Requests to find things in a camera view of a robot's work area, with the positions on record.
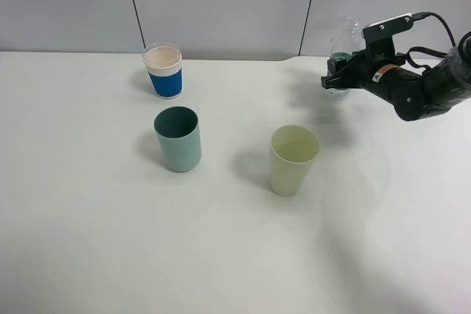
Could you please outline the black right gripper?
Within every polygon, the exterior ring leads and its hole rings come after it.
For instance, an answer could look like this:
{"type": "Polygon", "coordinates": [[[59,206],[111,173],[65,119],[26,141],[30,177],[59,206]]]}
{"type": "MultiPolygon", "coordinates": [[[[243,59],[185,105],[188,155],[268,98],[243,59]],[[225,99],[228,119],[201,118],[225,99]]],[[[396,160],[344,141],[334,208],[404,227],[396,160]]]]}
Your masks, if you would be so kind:
{"type": "Polygon", "coordinates": [[[353,57],[330,57],[327,75],[321,77],[326,90],[364,89],[370,93],[389,93],[392,84],[387,76],[397,69],[397,59],[365,51],[353,57]]]}

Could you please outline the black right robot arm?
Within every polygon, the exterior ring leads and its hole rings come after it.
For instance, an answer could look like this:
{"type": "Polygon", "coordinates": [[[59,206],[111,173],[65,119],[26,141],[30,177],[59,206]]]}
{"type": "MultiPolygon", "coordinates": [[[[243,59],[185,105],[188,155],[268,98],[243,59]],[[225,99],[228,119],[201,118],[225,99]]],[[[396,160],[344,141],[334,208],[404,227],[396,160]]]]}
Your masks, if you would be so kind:
{"type": "Polygon", "coordinates": [[[393,57],[361,50],[350,60],[327,61],[324,89],[364,89],[388,102],[404,121],[442,115],[470,98],[470,33],[460,39],[442,61],[423,65],[421,74],[403,67],[409,54],[393,57]]]}

